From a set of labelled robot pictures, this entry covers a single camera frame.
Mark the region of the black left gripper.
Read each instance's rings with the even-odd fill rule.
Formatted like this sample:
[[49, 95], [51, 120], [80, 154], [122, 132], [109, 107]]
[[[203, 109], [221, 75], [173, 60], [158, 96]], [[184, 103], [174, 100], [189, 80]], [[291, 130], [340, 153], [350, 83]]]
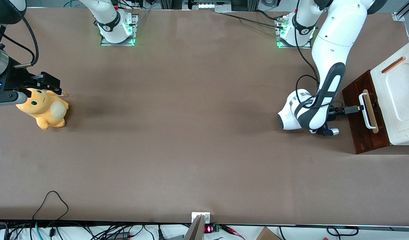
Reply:
[[328, 109], [328, 121], [334, 121], [337, 116], [359, 113], [364, 110], [363, 105], [354, 105], [346, 107], [330, 106]]

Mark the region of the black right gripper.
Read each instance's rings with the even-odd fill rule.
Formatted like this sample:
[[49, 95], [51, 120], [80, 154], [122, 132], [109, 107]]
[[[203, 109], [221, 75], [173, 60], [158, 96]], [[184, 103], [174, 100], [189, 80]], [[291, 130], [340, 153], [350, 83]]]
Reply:
[[[18, 91], [19, 89], [36, 88], [38, 89], [38, 82], [34, 74], [29, 73], [26, 68], [14, 68], [13, 66], [18, 62], [11, 57], [8, 58], [8, 66], [6, 70], [0, 74], [0, 91]], [[40, 83], [46, 86], [44, 90], [49, 96], [62, 96], [60, 79], [52, 76], [49, 73], [40, 73]]]

